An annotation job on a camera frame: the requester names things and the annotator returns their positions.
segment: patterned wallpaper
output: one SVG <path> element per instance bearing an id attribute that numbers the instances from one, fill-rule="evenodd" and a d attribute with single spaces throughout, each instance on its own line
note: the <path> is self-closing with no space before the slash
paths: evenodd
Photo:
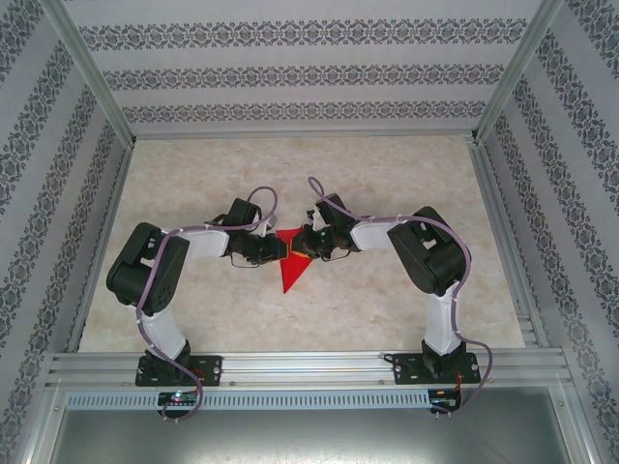
<path id="1" fill-rule="evenodd" d="M 474 129 L 540 0 L 74 0 L 140 135 Z"/>
<path id="2" fill-rule="evenodd" d="M 125 151 L 35 0 L 0 5 L 0 463 L 63 351 Z"/>
<path id="3" fill-rule="evenodd" d="M 618 30 L 612 2 L 566 2 L 486 141 L 603 462 L 619 462 Z"/>

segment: black mounting plate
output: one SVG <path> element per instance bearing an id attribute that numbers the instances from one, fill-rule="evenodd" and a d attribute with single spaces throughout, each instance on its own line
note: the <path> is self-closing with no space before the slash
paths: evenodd
<path id="1" fill-rule="evenodd" d="M 482 380 L 477 357 L 473 353 L 462 355 L 458 364 L 438 378 L 424 366 L 422 353 L 385 355 L 385 361 L 394 367 L 396 385 L 455 384 L 457 372 L 462 376 L 462 384 L 479 384 Z"/>
<path id="2" fill-rule="evenodd" d="M 203 387 L 218 387 L 221 378 L 221 356 L 191 356 L 190 371 L 198 376 Z M 135 385 L 138 387 L 194 387 L 195 382 L 187 375 L 180 382 L 170 382 L 166 376 L 158 377 L 158 371 L 147 356 L 142 356 L 137 364 Z"/>

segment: wire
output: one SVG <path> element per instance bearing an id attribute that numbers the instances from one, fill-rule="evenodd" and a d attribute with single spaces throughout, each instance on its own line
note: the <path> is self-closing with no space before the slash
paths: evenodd
<path id="1" fill-rule="evenodd" d="M 487 368 L 486 368 L 486 372 L 484 373 L 484 376 L 482 377 L 482 380 L 480 381 L 480 384 L 475 389 L 475 391 L 473 391 L 468 401 L 464 403 L 464 405 L 461 406 L 458 410 L 456 410 L 453 414 L 454 415 L 460 414 L 462 411 L 466 410 L 473 403 L 473 401 L 475 401 L 477 396 L 480 394 L 482 388 L 486 384 L 487 378 L 489 377 L 490 371 L 492 370 L 493 356 L 492 356 L 492 350 L 487 344 L 483 343 L 482 341 L 472 340 L 470 338 L 465 337 L 459 332 L 457 328 L 457 322 L 456 322 L 457 294 L 459 293 L 460 289 L 462 288 L 462 286 L 464 285 L 464 283 L 466 282 L 466 280 L 471 274 L 471 253 L 469 249 L 466 247 L 466 245 L 464 244 L 464 241 L 462 240 L 462 238 L 447 225 L 443 224 L 442 222 L 439 222 L 438 220 L 431 219 L 429 217 L 423 217 L 423 216 L 367 217 L 367 216 L 355 215 L 354 213 L 346 210 L 345 208 L 342 208 L 340 205 L 336 204 L 335 202 L 327 198 L 327 196 L 325 196 L 325 189 L 322 187 L 322 184 L 320 184 L 320 181 L 316 179 L 315 177 L 309 176 L 308 184 L 311 187 L 311 189 L 320 197 L 322 201 L 327 203 L 332 208 L 335 208 L 339 212 L 355 220 L 362 221 L 362 222 L 378 222 L 378 223 L 400 222 L 400 221 L 406 222 L 406 221 L 411 221 L 411 220 L 418 221 L 418 222 L 425 222 L 426 224 L 433 225 L 434 227 L 438 227 L 439 229 L 447 232 L 454 239 L 457 245 L 460 247 L 460 249 L 464 253 L 465 266 L 464 266 L 464 275 L 462 276 L 462 279 L 460 280 L 460 282 L 454 289 L 454 292 L 452 293 L 452 308 L 451 308 L 451 315 L 450 315 L 451 322 L 452 322 L 452 331 L 454 332 L 454 334 L 460 341 L 463 341 L 464 343 L 469 343 L 471 345 L 481 346 L 487 351 Z"/>
<path id="2" fill-rule="evenodd" d="M 251 224 L 245 224 L 245 225 L 227 225 L 227 226 L 216 225 L 216 224 L 190 225 L 189 227 L 181 227 L 181 228 L 174 229 L 168 232 L 165 235 L 165 237 L 163 237 L 162 243 L 159 246 L 157 255 L 155 256 L 155 261 L 153 262 L 153 267 L 151 268 L 151 272 L 148 275 L 148 279 L 146 280 L 146 285 L 144 285 L 142 296 L 140 297 L 139 302 L 137 302 L 137 306 L 135 307 L 135 319 L 137 320 L 137 328 L 139 330 L 140 335 L 142 335 L 142 338 L 144 338 L 144 341 L 149 346 L 149 348 L 153 352 L 155 352 L 155 354 L 159 356 L 161 359 L 163 359 L 167 363 L 179 369 L 181 372 L 189 376 L 195 382 L 196 393 L 198 395 L 198 398 L 195 401 L 195 405 L 193 406 L 193 409 L 189 410 L 184 416 L 180 418 L 175 418 L 174 419 L 175 422 L 185 421 L 189 419 L 191 416 L 193 416 L 198 411 L 204 399 L 204 388 L 202 387 L 202 383 L 200 382 L 200 379 L 193 372 L 191 372 L 189 369 L 187 369 L 183 365 L 180 365 L 177 362 L 175 362 L 166 353 L 160 350 L 157 347 L 157 345 L 155 345 L 155 343 L 153 343 L 153 340 L 146 333 L 146 330 L 144 329 L 144 324 L 142 323 L 142 316 L 144 315 L 142 308 L 146 304 L 146 300 L 148 299 L 148 294 L 150 293 L 151 288 L 153 287 L 153 282 L 155 281 L 155 274 L 157 273 L 157 269 L 159 268 L 160 263 L 162 262 L 163 251 L 165 250 L 165 247 L 167 246 L 167 243 L 170 241 L 170 239 L 183 232 L 195 232 L 195 231 L 200 231 L 200 230 L 221 230 L 221 231 L 245 230 L 245 229 L 252 228 L 254 226 L 257 227 L 263 222 L 266 222 L 267 220 L 269 220 L 275 214 L 275 209 L 278 207 L 278 193 L 275 191 L 274 188 L 269 187 L 269 186 L 261 186 L 261 187 L 258 187 L 252 190 L 250 193 L 250 196 L 248 196 L 248 201 L 250 201 L 251 198 L 260 190 L 268 190 L 273 194 L 273 207 L 271 208 L 271 211 L 269 211 L 269 213 L 265 217 L 260 218 L 256 222 L 253 222 Z M 166 403 L 163 405 L 163 408 L 162 408 L 162 417 L 164 421 L 168 421 L 169 419 L 171 419 L 169 416 L 165 414 L 165 411 L 167 410 L 167 407 L 169 405 L 170 403 Z"/>

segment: marble floor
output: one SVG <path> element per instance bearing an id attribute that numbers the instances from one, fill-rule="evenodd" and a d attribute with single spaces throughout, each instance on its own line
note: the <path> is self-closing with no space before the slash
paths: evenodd
<path id="1" fill-rule="evenodd" d="M 280 195 L 277 227 L 298 227 L 316 201 L 309 175 L 360 215 L 434 207 L 473 256 L 461 331 L 495 348 L 524 346 L 464 139 L 416 136 L 137 142 L 80 351 L 144 349 L 133 314 L 104 285 L 137 223 L 201 223 L 271 185 Z M 269 195 L 254 197 L 265 211 Z M 172 304 L 193 351 L 418 350 L 426 324 L 424 294 L 392 251 L 315 261 L 286 295 L 278 263 L 192 262 Z"/>

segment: red paper triangle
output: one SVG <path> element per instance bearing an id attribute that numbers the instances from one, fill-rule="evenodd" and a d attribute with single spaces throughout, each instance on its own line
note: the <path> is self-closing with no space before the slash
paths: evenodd
<path id="1" fill-rule="evenodd" d="M 312 259 L 306 256 L 290 251 L 290 243 L 296 235 L 303 230 L 303 227 L 298 229 L 278 230 L 278 237 L 288 245 L 288 256 L 280 260 L 281 267 L 281 283 L 283 284 L 283 293 L 290 290 L 290 287 L 301 274 L 308 268 Z"/>

